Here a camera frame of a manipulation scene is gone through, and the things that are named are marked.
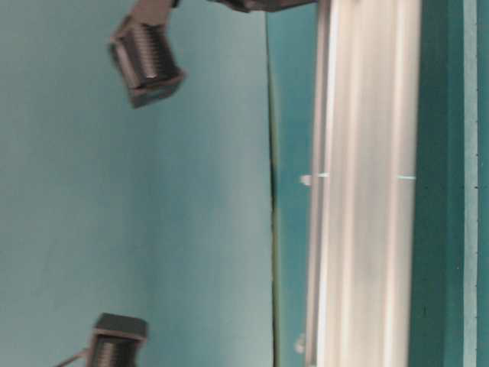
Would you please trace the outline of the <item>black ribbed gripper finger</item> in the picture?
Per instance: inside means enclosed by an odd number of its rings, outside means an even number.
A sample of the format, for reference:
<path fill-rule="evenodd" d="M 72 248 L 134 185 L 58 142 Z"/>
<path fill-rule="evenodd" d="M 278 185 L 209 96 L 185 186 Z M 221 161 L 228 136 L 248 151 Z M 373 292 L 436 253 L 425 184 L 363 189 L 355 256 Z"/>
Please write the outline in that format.
<path fill-rule="evenodd" d="M 92 328 L 86 366 L 136 366 L 147 336 L 146 320 L 101 313 Z"/>
<path fill-rule="evenodd" d="M 110 37 L 108 50 L 135 109 L 172 96 L 185 79 L 161 24 L 127 16 Z"/>

